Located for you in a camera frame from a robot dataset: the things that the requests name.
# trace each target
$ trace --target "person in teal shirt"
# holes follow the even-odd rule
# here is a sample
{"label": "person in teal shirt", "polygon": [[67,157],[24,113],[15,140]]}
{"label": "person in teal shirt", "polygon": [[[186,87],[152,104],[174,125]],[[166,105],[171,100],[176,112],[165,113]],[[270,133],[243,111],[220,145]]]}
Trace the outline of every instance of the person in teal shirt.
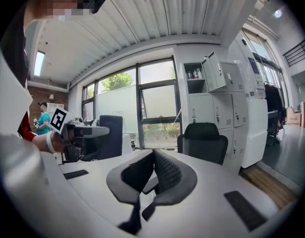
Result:
{"label": "person in teal shirt", "polygon": [[42,134],[46,134],[46,133],[48,133],[48,131],[50,131],[50,129],[49,129],[50,116],[47,113],[47,103],[39,102],[38,104],[40,105],[40,111],[43,113],[39,117],[39,120],[38,120],[39,127],[36,128],[36,130],[37,130],[38,135],[42,135]]}

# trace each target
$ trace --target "window frame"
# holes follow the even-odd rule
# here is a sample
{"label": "window frame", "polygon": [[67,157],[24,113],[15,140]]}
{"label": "window frame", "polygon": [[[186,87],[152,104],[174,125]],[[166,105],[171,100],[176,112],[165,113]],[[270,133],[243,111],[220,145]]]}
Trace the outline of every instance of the window frame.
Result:
{"label": "window frame", "polygon": [[[167,79],[162,81],[155,81],[145,84],[140,84],[140,67],[141,66],[147,66],[151,64],[156,64],[160,62],[166,62],[166,61],[172,61],[173,67],[174,67],[174,73],[175,73],[175,79]],[[181,119],[181,103],[180,103],[180,94],[179,94],[179,86],[178,86],[178,76],[177,76],[177,70],[176,70],[176,64],[174,60],[174,56],[171,56],[169,58],[162,58],[162,59],[155,59],[148,62],[143,63],[136,63],[135,65],[129,66],[127,68],[121,69],[119,71],[113,72],[111,74],[108,74],[104,77],[101,77],[99,79],[96,79],[92,83],[86,85],[82,89],[82,105],[81,105],[81,115],[83,115],[83,106],[87,103],[93,102],[93,119],[96,119],[96,106],[97,106],[97,98],[98,95],[98,86],[99,82],[107,79],[109,77],[112,77],[114,75],[120,74],[122,72],[127,72],[129,70],[135,69],[135,82],[136,82],[136,111],[137,111],[137,127],[138,127],[138,140],[139,140],[139,148],[142,149],[148,149],[145,147],[144,144],[144,130],[143,125],[144,124],[158,124],[158,123],[172,123],[177,122],[180,123],[180,134],[182,134],[182,119]],[[94,94],[92,98],[89,98],[87,100],[83,100],[84,95],[86,94],[86,89],[94,84]],[[168,86],[173,85],[174,91],[175,91],[175,102],[176,102],[176,117],[164,117],[164,118],[145,118],[142,117],[142,101],[141,101],[141,94],[142,91],[145,89],[151,89],[156,87],[162,87],[162,86]]]}

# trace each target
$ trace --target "chair armrest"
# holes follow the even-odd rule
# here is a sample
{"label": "chair armrest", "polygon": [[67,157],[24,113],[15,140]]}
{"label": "chair armrest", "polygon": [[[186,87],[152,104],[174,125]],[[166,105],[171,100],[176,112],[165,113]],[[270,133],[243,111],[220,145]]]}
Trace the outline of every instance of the chair armrest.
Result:
{"label": "chair armrest", "polygon": [[152,179],[150,179],[146,186],[143,189],[143,194],[147,195],[148,193],[150,193],[153,189],[155,189],[158,185],[158,177],[154,177]]}

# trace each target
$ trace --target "red object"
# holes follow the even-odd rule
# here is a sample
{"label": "red object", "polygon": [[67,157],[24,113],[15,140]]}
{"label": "red object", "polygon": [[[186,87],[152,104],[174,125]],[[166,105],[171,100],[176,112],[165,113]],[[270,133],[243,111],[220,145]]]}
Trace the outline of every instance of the red object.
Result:
{"label": "red object", "polygon": [[24,139],[28,140],[28,141],[32,141],[33,138],[36,136],[35,134],[33,134],[31,132],[30,129],[30,125],[29,125],[29,118],[28,118],[28,114],[26,112],[26,114],[23,117],[23,121],[22,121],[22,136]]}

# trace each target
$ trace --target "tree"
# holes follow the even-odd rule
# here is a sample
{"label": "tree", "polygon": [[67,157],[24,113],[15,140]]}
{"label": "tree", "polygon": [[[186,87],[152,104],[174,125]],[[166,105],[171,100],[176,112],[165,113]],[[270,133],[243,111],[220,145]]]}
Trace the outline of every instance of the tree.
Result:
{"label": "tree", "polygon": [[88,98],[92,98],[94,96],[94,89],[88,89]]}
{"label": "tree", "polygon": [[176,74],[174,73],[174,67],[170,67],[171,68],[171,78],[172,79],[176,79]]}
{"label": "tree", "polygon": [[102,86],[104,90],[102,92],[108,92],[111,90],[119,89],[122,87],[130,86],[133,83],[133,79],[131,75],[128,75],[125,72],[119,73],[112,77],[107,78],[102,81]]}

